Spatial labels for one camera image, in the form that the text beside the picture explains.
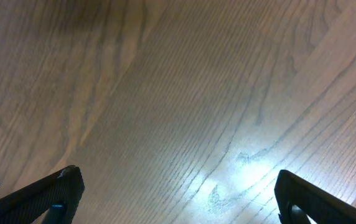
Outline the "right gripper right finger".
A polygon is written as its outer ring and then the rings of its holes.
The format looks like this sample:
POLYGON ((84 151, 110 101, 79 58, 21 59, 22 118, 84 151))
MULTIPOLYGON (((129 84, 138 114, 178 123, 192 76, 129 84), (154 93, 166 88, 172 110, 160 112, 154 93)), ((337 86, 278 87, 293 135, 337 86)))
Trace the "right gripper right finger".
POLYGON ((356 223, 356 208, 288 170, 281 170, 274 187, 282 224, 356 223))

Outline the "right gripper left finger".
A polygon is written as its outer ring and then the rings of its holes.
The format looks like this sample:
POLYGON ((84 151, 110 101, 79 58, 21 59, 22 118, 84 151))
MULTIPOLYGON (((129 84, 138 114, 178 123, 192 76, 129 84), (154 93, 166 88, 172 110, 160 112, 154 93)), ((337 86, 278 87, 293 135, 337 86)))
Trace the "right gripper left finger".
POLYGON ((79 167, 67 166, 0 198, 0 223, 72 222, 85 190, 79 167))

